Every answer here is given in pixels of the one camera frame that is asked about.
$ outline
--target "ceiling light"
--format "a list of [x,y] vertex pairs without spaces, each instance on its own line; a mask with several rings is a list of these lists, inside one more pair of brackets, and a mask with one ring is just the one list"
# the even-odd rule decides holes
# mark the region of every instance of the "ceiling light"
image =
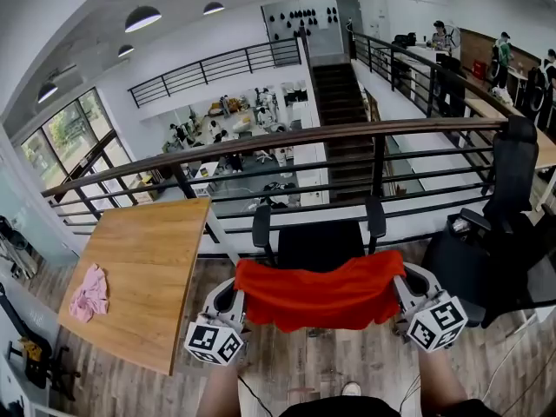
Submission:
[[119,50],[118,50],[118,57],[122,57],[125,56],[126,54],[129,54],[131,51],[133,51],[135,48],[131,45],[123,45]]
[[218,12],[219,10],[223,10],[223,9],[224,9],[224,5],[222,3],[210,2],[209,4],[207,4],[207,6],[205,6],[205,9],[202,12],[202,14],[204,16],[207,16],[208,14],[214,14],[215,12]]
[[57,91],[58,91],[58,87],[54,83],[52,83],[52,82],[45,83],[41,87],[41,89],[38,90],[38,102],[39,103],[44,102],[46,99],[48,99],[50,96],[52,96]]
[[125,21],[125,32],[132,32],[144,28],[148,24],[156,22],[160,17],[161,13],[157,8],[152,6],[139,6],[139,8],[133,10],[131,14]]

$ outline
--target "pink cloth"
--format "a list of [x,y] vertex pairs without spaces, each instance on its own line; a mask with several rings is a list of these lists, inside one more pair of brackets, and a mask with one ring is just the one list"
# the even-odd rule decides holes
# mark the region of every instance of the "pink cloth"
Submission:
[[108,313],[106,275],[96,264],[87,269],[83,284],[71,297],[69,314],[86,323],[93,314]]

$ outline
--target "black office chair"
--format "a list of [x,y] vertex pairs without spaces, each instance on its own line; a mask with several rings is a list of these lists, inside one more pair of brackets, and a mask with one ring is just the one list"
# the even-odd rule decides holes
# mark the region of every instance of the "black office chair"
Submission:
[[[370,239],[368,253],[386,234],[386,217],[381,201],[369,196],[365,201]],[[280,230],[278,258],[270,247],[270,206],[262,205],[253,219],[253,245],[264,248],[274,268],[304,268],[311,272],[331,272],[350,258],[365,255],[359,222],[355,219],[295,224]]]
[[81,376],[78,372],[66,371],[62,366],[63,353],[68,352],[69,349],[67,347],[60,348],[57,357],[54,358],[52,356],[52,348],[50,347],[50,344],[41,335],[29,329],[29,327],[25,324],[25,321],[21,319],[17,311],[13,308],[10,300],[8,300],[8,297],[6,296],[2,283],[0,283],[0,306],[2,306],[4,312],[8,315],[8,318],[13,323],[16,331],[23,338],[35,343],[41,350],[41,353],[38,355],[39,360],[35,361],[32,360],[27,354],[14,349],[10,342],[8,357],[10,358],[10,356],[14,354],[24,359],[25,376],[36,387],[45,389],[47,380],[50,380],[50,388],[53,391],[59,392],[68,400],[75,401],[75,397],[63,383],[63,377],[65,375],[74,378]]
[[[495,186],[483,209],[485,216],[467,208],[449,216],[447,229],[433,237],[425,253],[422,266],[462,300],[469,326],[485,328],[498,315],[531,305],[526,299],[529,270],[551,251],[537,246],[546,221],[553,221],[548,210],[535,228],[521,213],[531,210],[529,195],[539,153],[536,138],[531,121],[509,118],[493,141]],[[455,231],[456,221],[468,230]]]

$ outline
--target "wooden tabletop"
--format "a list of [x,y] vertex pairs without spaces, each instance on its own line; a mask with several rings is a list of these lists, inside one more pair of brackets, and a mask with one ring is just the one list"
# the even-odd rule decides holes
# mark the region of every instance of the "wooden tabletop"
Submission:
[[[467,105],[475,111],[479,116],[488,119],[500,119],[504,116],[488,102],[482,99],[473,99],[466,97]],[[523,116],[515,107],[508,108],[517,116]],[[537,144],[539,145],[539,157],[537,158],[536,169],[546,169],[556,165],[556,145],[542,131],[537,129]]]
[[[172,375],[209,207],[209,198],[199,198],[107,210],[77,264],[58,322],[116,357]],[[70,316],[70,301],[93,263],[107,276],[109,312],[81,323]]]

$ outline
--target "shoe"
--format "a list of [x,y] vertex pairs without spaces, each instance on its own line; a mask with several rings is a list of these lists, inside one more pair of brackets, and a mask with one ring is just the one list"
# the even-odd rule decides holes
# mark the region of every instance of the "shoe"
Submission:
[[342,390],[342,395],[352,395],[354,397],[361,397],[361,387],[354,381],[350,381]]

